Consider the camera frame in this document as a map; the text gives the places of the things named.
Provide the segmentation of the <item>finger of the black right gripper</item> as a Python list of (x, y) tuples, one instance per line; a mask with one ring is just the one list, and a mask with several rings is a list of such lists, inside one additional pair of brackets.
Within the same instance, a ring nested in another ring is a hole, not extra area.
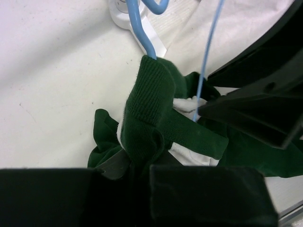
[(285, 149), (303, 137), (303, 52), (270, 76), (208, 102), (198, 113)]

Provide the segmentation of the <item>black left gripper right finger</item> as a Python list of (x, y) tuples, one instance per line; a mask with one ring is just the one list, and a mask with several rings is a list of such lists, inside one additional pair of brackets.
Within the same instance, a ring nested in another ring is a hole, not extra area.
[(246, 167), (155, 165), (151, 217), (157, 227), (276, 227), (264, 177)]

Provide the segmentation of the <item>green and white t shirt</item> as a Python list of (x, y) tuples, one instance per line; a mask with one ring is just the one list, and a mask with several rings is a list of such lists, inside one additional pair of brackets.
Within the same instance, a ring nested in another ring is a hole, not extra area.
[[(198, 109), (270, 76), (303, 51), (302, 20), (303, 3), (296, 0), (255, 43), (204, 79)], [(99, 167), (123, 150), (139, 175), (165, 153), (185, 166), (252, 167), (266, 177), (302, 175), (303, 139), (280, 149), (199, 113), (194, 122), (199, 76), (184, 76), (168, 60), (143, 56), (122, 119), (115, 121), (104, 109), (95, 112), (96, 147), (88, 167)]]

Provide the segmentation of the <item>light blue hanger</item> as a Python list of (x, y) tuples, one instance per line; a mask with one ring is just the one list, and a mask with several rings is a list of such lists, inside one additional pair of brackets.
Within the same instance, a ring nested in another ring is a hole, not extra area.
[[(142, 19), (139, 11), (139, 5), (138, 1), (136, 0), (126, 0), (126, 6), (128, 10), (128, 15), (130, 19), (130, 24), (131, 28), (134, 32), (135, 37), (139, 41), (139, 43), (143, 46), (144, 50), (146, 51), (147, 55), (153, 59), (157, 59), (156, 51), (155, 48), (153, 47), (153, 44), (147, 34), (145, 33), (143, 26), (142, 26)], [(169, 1), (168, 0), (161, 0), (159, 3), (156, 3), (153, 0), (144, 0), (143, 3), (145, 6), (155, 15), (160, 15), (165, 12), (165, 10), (168, 7)], [(224, 0), (220, 0), (218, 2), (214, 18), (210, 27), (205, 51), (204, 51), (204, 56), (203, 56), (203, 61), (202, 61), (202, 66), (201, 66), (201, 71), (200, 71), (200, 76), (199, 76), (199, 81), (198, 81), (198, 88), (196, 92), (197, 96), (197, 103), (196, 103), (196, 108), (195, 108), (195, 113), (193, 116), (193, 121), (197, 121), (198, 117), (198, 107), (200, 104), (200, 97), (203, 91), (203, 84), (204, 84), (204, 79), (205, 79), (205, 71), (206, 71), (206, 64), (209, 56), (209, 51), (210, 51), (210, 46), (211, 42), (213, 39), (214, 31), (217, 25), (218, 18), (220, 16), (220, 13), (222, 11), (224, 5)]]

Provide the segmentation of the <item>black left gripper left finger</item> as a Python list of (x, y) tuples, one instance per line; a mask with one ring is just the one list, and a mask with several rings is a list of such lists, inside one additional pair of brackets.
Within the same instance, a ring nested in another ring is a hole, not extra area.
[(136, 204), (133, 169), (121, 150), (96, 168), (14, 168), (0, 171), (3, 227), (148, 227)]

